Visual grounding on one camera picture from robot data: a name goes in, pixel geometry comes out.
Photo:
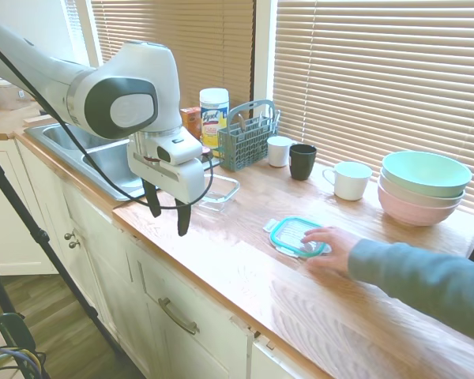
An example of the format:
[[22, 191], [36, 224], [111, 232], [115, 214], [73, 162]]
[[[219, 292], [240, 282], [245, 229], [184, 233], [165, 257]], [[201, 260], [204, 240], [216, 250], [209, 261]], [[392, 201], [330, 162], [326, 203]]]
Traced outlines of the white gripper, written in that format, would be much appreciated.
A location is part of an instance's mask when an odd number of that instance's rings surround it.
[[201, 161], [193, 158], [185, 163], [170, 164], [148, 161], [135, 143], [127, 144], [127, 159], [131, 171], [143, 180], [145, 198], [154, 217], [161, 215], [157, 187], [175, 198], [178, 236], [184, 236], [190, 226], [191, 206], [205, 190], [205, 174]]

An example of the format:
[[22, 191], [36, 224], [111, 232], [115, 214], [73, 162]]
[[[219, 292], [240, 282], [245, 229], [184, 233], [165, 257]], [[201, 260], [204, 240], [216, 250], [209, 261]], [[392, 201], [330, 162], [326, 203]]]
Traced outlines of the person's bare hand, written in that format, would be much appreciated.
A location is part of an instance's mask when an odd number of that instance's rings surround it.
[[339, 227], [319, 227], [307, 231], [302, 242], [323, 242], [331, 248], [327, 255], [309, 258], [308, 269], [315, 272], [323, 268], [343, 275], [348, 274], [349, 255], [360, 240], [358, 235]]

